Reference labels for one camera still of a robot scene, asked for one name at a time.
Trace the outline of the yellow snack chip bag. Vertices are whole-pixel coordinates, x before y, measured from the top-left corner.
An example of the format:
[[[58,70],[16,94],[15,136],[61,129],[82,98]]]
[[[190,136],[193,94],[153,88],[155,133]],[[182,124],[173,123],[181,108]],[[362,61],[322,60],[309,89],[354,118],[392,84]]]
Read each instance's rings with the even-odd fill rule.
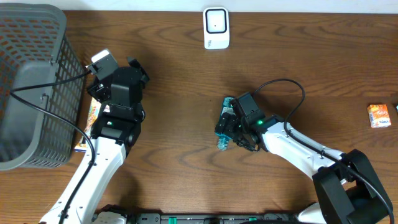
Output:
[[[101,103],[96,101],[94,98],[91,99],[90,108],[88,112],[88,117],[86,120],[86,128],[84,129],[85,134],[90,138],[91,127],[93,123],[98,118],[100,112],[110,112],[109,105],[106,105],[104,109],[101,109]],[[85,137],[81,137],[78,143],[76,144],[74,150],[75,152],[85,152],[90,147],[86,142]]]

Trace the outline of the teal mouthwash bottle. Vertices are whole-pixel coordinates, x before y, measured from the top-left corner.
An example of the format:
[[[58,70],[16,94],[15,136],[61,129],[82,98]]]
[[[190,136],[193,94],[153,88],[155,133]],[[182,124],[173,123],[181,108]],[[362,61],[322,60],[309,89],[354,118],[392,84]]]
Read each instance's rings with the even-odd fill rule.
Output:
[[[231,100],[234,98],[227,96],[222,102],[222,110],[217,125],[215,126],[215,134],[219,137],[217,148],[225,151],[228,148],[230,140],[232,140],[233,123],[236,118]]]

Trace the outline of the small orange snack packet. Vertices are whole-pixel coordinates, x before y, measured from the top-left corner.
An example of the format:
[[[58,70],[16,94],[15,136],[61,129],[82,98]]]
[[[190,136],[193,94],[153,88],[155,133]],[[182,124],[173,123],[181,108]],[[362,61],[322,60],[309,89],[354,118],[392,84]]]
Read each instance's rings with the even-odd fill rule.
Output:
[[[391,125],[387,105],[369,105],[367,111],[372,128],[386,128]]]

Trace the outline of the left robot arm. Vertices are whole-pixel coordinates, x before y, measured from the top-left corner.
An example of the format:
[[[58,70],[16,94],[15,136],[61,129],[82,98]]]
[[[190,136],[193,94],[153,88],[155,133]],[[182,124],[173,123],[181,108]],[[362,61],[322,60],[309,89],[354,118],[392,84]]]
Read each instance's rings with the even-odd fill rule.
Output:
[[[89,66],[95,79],[87,92],[101,104],[86,140],[89,148],[41,223],[93,223],[106,186],[135,145],[146,117],[142,91],[150,78],[136,59],[127,61],[120,67],[108,55]]]

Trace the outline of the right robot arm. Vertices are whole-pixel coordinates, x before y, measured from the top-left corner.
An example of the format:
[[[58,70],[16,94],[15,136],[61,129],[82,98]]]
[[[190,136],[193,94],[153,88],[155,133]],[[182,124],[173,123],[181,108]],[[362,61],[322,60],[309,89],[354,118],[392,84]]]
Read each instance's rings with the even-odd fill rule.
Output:
[[[392,218],[392,204],[369,159],[306,137],[277,115],[265,116],[250,93],[226,97],[215,126],[218,149],[228,143],[264,150],[291,163],[314,184],[318,201],[292,218],[298,223],[377,223]]]

